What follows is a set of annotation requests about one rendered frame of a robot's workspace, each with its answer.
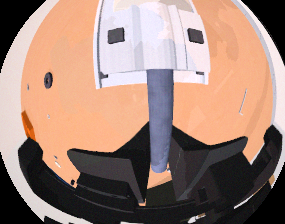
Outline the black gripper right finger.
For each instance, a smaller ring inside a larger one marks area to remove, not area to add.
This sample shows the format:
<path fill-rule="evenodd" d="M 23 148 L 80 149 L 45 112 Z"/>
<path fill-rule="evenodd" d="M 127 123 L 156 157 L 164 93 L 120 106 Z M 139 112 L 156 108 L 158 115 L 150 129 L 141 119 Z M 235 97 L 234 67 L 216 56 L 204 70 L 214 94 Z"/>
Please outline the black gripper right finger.
<path fill-rule="evenodd" d="M 247 136 L 240 136 L 226 143 L 207 145 L 173 125 L 169 168 L 177 201 L 187 198 L 187 193 L 194 188 L 210 165 L 243 152 L 247 141 Z"/>

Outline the blue-grey metal shaft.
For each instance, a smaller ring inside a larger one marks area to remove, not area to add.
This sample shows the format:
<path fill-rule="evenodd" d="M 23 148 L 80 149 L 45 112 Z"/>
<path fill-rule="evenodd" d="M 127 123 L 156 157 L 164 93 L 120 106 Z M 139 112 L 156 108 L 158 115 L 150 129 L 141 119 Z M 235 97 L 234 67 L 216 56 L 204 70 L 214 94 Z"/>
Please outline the blue-grey metal shaft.
<path fill-rule="evenodd" d="M 150 112 L 150 157 L 154 173 L 166 172 L 174 120 L 174 68 L 146 69 Z"/>

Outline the orange open tray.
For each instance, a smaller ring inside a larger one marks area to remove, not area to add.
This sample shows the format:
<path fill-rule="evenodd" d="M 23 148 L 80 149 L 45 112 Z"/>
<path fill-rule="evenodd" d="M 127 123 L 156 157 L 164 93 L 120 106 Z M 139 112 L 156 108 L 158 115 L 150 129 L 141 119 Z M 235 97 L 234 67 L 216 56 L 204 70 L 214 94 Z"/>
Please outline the orange open tray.
<path fill-rule="evenodd" d="M 30 136 L 34 141 L 36 141 L 36 135 L 34 135 L 33 125 L 32 123 L 30 123 L 28 116 L 26 116 L 26 111 L 21 112 L 21 119 L 22 119 L 22 125 L 24 125 L 24 129 L 26 132 L 26 137 Z"/>

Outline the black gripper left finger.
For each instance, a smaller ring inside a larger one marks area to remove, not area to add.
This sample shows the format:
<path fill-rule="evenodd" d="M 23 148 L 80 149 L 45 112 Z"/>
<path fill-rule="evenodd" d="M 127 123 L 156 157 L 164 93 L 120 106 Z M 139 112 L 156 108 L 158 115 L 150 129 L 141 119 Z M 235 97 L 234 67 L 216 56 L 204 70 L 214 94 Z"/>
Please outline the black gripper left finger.
<path fill-rule="evenodd" d="M 102 179 L 126 181 L 138 204 L 145 204 L 150 176 L 150 121 L 125 145 L 114 152 L 71 148 L 66 155 L 79 173 Z"/>

